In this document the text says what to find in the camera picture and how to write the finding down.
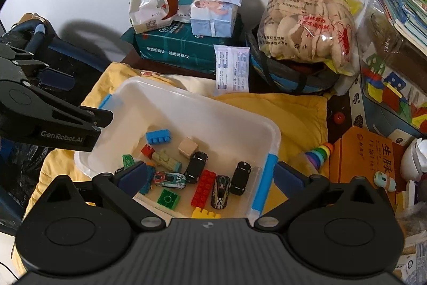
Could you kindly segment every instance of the white plastic bin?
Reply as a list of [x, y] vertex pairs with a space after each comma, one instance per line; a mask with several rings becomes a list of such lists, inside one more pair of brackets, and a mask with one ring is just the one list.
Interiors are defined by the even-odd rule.
[[[199, 150], [209, 157], [205, 169], [217, 175], [231, 178], [240, 161], [252, 166], [243, 195], [230, 193], [223, 210], [213, 209], [209, 197], [205, 209], [222, 217], [248, 217], [251, 222], [260, 216], [280, 145], [280, 130], [270, 119], [140, 77], [126, 80], [103, 108], [114, 113], [112, 123], [103, 129], [92, 152], [75, 153], [76, 166], [86, 175], [93, 178], [103, 172], [114, 173], [123, 166], [123, 154], [148, 161], [140, 152], [146, 144], [145, 133], [167, 128], [172, 141], [153, 147], [156, 151], [165, 149], [169, 156], [182, 162], [182, 172], [189, 160], [179, 154], [178, 145], [185, 137], [199, 144]], [[197, 184], [187, 184], [182, 190], [170, 189], [181, 196], [175, 210], [157, 204], [163, 190], [160, 187], [153, 186], [145, 196], [138, 193], [135, 199], [172, 217], [191, 217], [194, 208], [190, 203], [196, 188]]]

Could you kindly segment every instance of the dark green cardboard box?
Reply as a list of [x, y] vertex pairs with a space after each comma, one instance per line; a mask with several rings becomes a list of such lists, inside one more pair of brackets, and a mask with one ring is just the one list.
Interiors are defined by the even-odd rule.
[[189, 23], [177, 21], [173, 21], [168, 27], [142, 34], [135, 34], [131, 27], [121, 38], [131, 43], [142, 58], [215, 74], [214, 45], [245, 46], [240, 40], [242, 30], [242, 19], [238, 15], [232, 38], [193, 35]]

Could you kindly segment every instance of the yellow blanket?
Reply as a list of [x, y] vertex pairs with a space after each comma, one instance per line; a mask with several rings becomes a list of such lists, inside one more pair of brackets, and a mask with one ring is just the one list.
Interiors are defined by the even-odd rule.
[[[83, 105], [97, 108], [104, 97], [114, 93], [126, 79], [139, 76], [140, 72], [124, 64], [112, 63], [102, 74]], [[174, 85], [172, 81], [151, 76], [149, 79]], [[301, 151], [309, 151], [327, 141], [326, 98], [318, 96], [290, 96], [285, 94], [236, 93], [216, 99], [238, 108], [263, 115], [274, 121], [279, 127], [282, 142], [279, 160], [287, 161]], [[39, 182], [29, 200], [26, 214], [37, 202], [44, 190], [57, 175], [67, 174], [73, 181], [90, 180], [74, 165], [74, 151], [56, 149], [50, 152], [43, 163]], [[268, 212], [286, 200], [286, 196], [272, 184], [264, 212]], [[13, 263], [16, 269], [25, 273], [22, 261], [13, 250]]]

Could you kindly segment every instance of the clear plastic box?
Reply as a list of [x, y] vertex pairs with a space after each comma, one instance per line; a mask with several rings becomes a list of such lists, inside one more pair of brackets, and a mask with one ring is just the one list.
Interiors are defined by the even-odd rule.
[[427, 133], [427, 57], [395, 30], [382, 0], [369, 0], [357, 39], [366, 97]]
[[[281, 140], [279, 128], [270, 119], [140, 77], [120, 85], [103, 108], [113, 111], [112, 123], [103, 129], [92, 152], [75, 153], [76, 166], [86, 175], [92, 178], [103, 172], [114, 173], [123, 166], [123, 154], [148, 161], [140, 152], [146, 144], [145, 133], [167, 128], [172, 141], [152, 146], [156, 151], [165, 149], [182, 162], [182, 172], [189, 160], [179, 153], [178, 145], [185, 137], [198, 143], [199, 151], [209, 157], [205, 168], [217, 175], [231, 178], [240, 161], [252, 166], [243, 195], [230, 193], [222, 210], [213, 209], [209, 197], [205, 209], [222, 217], [248, 217], [251, 222], [260, 216]], [[157, 204], [161, 187], [153, 186], [145, 196], [137, 193], [135, 199], [154, 212], [159, 209], [171, 217], [191, 217], [194, 208], [190, 203], [196, 188], [197, 184], [187, 184], [182, 190], [170, 189], [181, 196], [175, 210]]]

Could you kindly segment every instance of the barcode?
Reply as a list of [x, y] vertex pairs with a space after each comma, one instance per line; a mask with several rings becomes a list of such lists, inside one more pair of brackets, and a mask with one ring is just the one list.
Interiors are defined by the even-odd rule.
[[156, 20], [148, 21], [146, 23], [146, 26], [147, 26], [147, 29], [156, 29], [157, 28], [157, 22], [156, 22]]
[[417, 257], [427, 256], [427, 241], [417, 244], [416, 247], [417, 247]]

